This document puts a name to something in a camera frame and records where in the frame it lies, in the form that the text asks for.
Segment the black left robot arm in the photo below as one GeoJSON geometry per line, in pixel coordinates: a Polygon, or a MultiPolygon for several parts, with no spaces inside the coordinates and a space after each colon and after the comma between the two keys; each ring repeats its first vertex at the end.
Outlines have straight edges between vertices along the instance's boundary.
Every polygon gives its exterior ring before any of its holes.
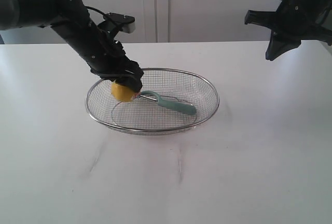
{"type": "Polygon", "coordinates": [[[1,30],[49,26],[85,60],[91,73],[138,93],[144,72],[115,40],[119,32],[134,31],[135,18],[101,12],[104,20],[95,24],[91,9],[82,0],[1,0],[1,30]]]}

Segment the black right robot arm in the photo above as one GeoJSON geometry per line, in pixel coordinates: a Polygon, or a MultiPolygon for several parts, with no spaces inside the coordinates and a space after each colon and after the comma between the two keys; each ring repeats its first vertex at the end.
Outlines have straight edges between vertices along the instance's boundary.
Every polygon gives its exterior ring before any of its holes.
{"type": "Polygon", "coordinates": [[[331,0],[280,0],[276,11],[249,10],[244,23],[270,29],[265,57],[274,61],[303,40],[331,45],[331,30],[323,26],[330,12],[331,0]]]}

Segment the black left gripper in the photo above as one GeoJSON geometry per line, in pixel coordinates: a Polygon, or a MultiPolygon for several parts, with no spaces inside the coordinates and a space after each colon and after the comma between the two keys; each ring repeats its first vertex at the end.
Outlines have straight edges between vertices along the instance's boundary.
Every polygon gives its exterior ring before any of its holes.
{"type": "Polygon", "coordinates": [[[123,45],[114,41],[114,47],[110,52],[104,52],[100,58],[94,59],[94,67],[90,65],[90,72],[101,79],[115,81],[115,83],[140,92],[141,79],[144,72],[138,63],[126,56],[123,45]]]}

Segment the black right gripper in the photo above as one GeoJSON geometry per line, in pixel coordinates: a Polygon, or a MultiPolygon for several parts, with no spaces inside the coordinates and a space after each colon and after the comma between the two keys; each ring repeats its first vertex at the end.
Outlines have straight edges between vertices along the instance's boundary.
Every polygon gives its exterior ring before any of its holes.
{"type": "Polygon", "coordinates": [[[245,24],[272,30],[266,60],[274,61],[296,49],[301,40],[319,40],[331,45],[331,31],[321,23],[331,10],[331,0],[282,0],[276,11],[249,10],[245,24]]]}

